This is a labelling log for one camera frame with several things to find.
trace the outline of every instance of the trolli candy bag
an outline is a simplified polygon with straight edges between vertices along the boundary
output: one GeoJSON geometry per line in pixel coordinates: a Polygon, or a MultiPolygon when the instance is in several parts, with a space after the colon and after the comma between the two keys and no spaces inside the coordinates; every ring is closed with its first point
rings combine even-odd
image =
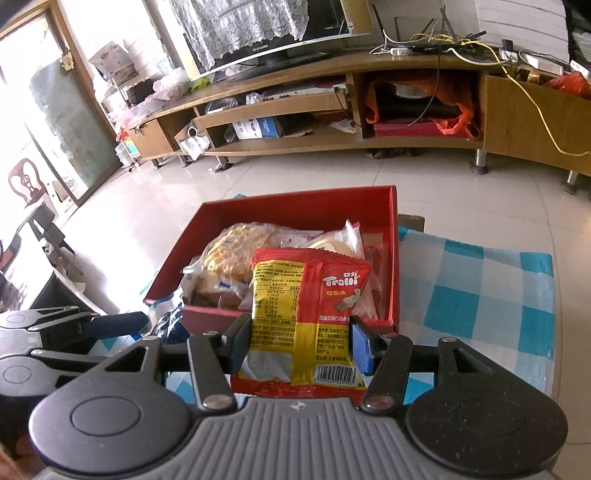
{"type": "Polygon", "coordinates": [[[250,350],[236,393],[350,397],[365,385],[349,354],[349,315],[368,282],[364,260],[316,249],[261,249],[253,258],[250,350]]]}

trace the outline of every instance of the red cardboard tray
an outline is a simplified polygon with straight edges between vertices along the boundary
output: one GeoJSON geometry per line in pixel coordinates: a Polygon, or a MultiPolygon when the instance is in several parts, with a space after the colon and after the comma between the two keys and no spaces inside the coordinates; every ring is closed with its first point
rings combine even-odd
{"type": "MultiPolygon", "coordinates": [[[[347,220],[359,222],[361,231],[382,233],[387,266],[382,288],[389,298],[386,318],[372,327],[397,329],[400,308],[396,187],[315,190],[246,197],[201,205],[152,282],[144,301],[152,304],[178,288],[183,267],[200,255],[222,230],[239,222],[274,223],[302,230],[341,230],[347,220]]],[[[187,306],[183,324],[191,333],[223,332],[243,312],[187,306]]]]}

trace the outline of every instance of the blue checkered cloth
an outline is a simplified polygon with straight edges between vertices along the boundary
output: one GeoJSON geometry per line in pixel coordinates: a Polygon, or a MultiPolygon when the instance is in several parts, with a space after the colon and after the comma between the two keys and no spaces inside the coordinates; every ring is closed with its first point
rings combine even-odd
{"type": "MultiPolygon", "coordinates": [[[[400,332],[419,345],[454,336],[548,395],[554,375],[554,276],[548,254],[461,244],[405,228],[400,240],[400,332]]],[[[114,355],[136,336],[102,340],[91,355],[114,355]]],[[[195,398],[187,373],[167,388],[195,398]]],[[[411,374],[405,403],[433,387],[411,374]]]]}

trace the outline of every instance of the snack bag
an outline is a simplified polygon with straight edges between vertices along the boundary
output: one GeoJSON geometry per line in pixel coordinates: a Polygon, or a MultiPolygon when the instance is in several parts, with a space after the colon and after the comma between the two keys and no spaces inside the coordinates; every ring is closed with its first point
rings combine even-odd
{"type": "MultiPolygon", "coordinates": [[[[347,255],[348,257],[359,258],[360,260],[366,259],[359,224],[356,223],[353,225],[349,220],[346,221],[345,227],[342,230],[327,232],[322,236],[314,238],[312,241],[303,245],[303,247],[328,250],[347,255]]],[[[378,320],[378,313],[372,293],[373,290],[381,291],[381,285],[377,280],[372,274],[369,279],[368,288],[363,291],[361,300],[357,302],[353,310],[353,315],[357,315],[369,323],[378,320]]]]}
{"type": "Polygon", "coordinates": [[[237,223],[212,240],[183,269],[188,304],[238,308],[249,296],[252,256],[259,248],[299,247],[322,234],[268,223],[237,223]]]}
{"type": "Polygon", "coordinates": [[[365,385],[349,353],[349,315],[369,262],[316,249],[263,249],[253,258],[250,350],[232,390],[265,397],[351,397],[365,385]]]}

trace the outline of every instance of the glass door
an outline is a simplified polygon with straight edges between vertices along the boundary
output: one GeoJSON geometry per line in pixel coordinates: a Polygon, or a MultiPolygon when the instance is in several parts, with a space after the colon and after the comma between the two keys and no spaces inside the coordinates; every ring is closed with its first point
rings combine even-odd
{"type": "Polygon", "coordinates": [[[62,65],[66,53],[41,14],[0,40],[0,73],[15,117],[24,119],[48,166],[81,205],[121,164],[79,88],[76,69],[62,65]]]}

